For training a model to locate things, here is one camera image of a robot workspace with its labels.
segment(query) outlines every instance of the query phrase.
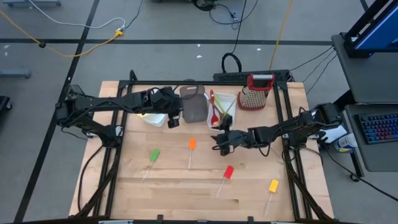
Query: keyboard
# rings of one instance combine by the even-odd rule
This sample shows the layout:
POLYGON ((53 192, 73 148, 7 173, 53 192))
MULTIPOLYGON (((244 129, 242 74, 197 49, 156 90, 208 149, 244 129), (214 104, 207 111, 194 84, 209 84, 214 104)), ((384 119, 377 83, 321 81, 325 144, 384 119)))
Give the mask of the keyboard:
POLYGON ((398 113, 361 114, 358 121, 367 144, 398 141, 398 113))
POLYGON ((250 74, 255 75, 275 75, 275 80, 291 82, 292 76, 288 70, 268 70, 268 71, 255 71, 255 72, 231 72, 231 73, 216 73, 213 75, 214 81, 221 82, 238 82, 244 83, 248 81, 248 76, 250 74))

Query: cheese grater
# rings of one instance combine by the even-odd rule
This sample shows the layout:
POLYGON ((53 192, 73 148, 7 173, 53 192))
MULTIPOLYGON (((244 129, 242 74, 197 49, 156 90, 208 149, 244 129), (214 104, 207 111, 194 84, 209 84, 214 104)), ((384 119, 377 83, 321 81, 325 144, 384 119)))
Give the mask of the cheese grater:
POLYGON ((248 76, 248 82, 238 93, 238 105, 242 110, 260 110, 266 106, 269 90, 274 84, 275 76, 253 75, 248 76))

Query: gray floor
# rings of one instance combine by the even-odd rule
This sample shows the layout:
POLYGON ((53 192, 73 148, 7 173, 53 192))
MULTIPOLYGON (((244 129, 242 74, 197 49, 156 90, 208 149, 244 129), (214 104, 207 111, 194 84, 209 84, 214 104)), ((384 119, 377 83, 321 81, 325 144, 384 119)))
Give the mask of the gray floor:
MULTIPOLYGON (((62 1, 62 7, 44 10, 60 21, 85 23, 94 0, 62 1)), ((161 4, 145 0, 140 16, 122 39, 234 39, 236 31, 230 26, 212 22, 207 12, 201 12, 183 1, 164 0, 161 4)), ((239 12, 240 1, 220 1, 239 12)), ((242 26, 240 39, 276 40, 287 9, 288 0, 260 0, 258 7, 242 26)), ((136 13, 137 0, 101 0, 93 24, 97 25, 121 16, 130 20, 136 13)), ((250 9, 254 0, 248 0, 250 9)), ((34 9, 0 5, 32 35, 46 39, 79 39, 83 29, 54 24, 34 9)), ((359 0, 301 0, 294 1, 283 40, 330 40, 332 34, 347 31, 363 13, 359 0)), ((218 19, 227 19, 215 11, 218 19)), ((88 39, 107 39, 114 34, 118 22, 103 29, 90 30, 88 39)), ((1 38, 25 38, 6 20, 0 19, 1 38)), ((92 47, 85 44, 84 50, 92 47)), ((73 54, 77 44, 51 44, 62 52, 73 54)), ((132 44, 105 45, 78 62, 73 83, 86 93, 96 95, 104 80, 127 79, 134 69, 141 80, 211 80, 221 72, 221 57, 233 45, 201 44, 132 44)), ((236 55, 243 70, 267 70, 273 45, 239 45, 236 55)), ((318 55, 327 46, 281 45, 273 69, 293 68, 318 55)), ((36 157, 49 126, 54 103, 69 71, 71 59, 54 55, 36 44, 0 44, 0 68, 28 68, 31 79, 0 79, 0 95, 12 98, 14 108, 2 123, 0 132, 0 223, 12 222, 24 193, 36 157)), ((294 71, 302 81, 322 58, 294 71)), ((325 62, 305 82, 308 90, 325 62)), ((235 71, 232 60, 226 61, 227 71, 235 71)), ((340 63, 335 59, 308 94, 310 106, 336 100, 348 89, 340 63)), ((29 204, 25 221, 63 218, 68 215, 75 190, 85 142, 56 130, 47 158, 29 204)), ((348 155, 334 155, 352 168, 348 155)), ((393 223, 398 219, 397 204, 362 183, 353 183, 347 173, 323 155, 325 175, 336 218, 347 222, 393 223)), ((366 173, 366 179, 397 196, 398 174, 366 173)))

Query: computer monitor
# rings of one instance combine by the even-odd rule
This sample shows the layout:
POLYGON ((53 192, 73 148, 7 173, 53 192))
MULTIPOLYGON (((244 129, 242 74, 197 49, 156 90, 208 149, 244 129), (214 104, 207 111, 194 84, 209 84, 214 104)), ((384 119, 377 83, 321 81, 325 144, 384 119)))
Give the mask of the computer monitor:
POLYGON ((376 0, 345 34, 345 49, 354 58, 398 52, 398 0, 376 0))

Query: wheel caster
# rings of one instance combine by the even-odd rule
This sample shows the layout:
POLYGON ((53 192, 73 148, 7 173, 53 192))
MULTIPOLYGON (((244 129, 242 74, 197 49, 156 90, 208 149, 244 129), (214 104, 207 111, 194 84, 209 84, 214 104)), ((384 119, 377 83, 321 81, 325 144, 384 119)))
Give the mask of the wheel caster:
POLYGON ((350 178, 353 182, 359 182, 359 179, 356 178, 356 177, 354 177, 353 174, 350 174, 350 175, 349 175, 349 178, 350 178))
POLYGON ((6 108, 7 108, 7 110, 11 110, 12 109, 12 104, 10 102, 8 102, 6 108))

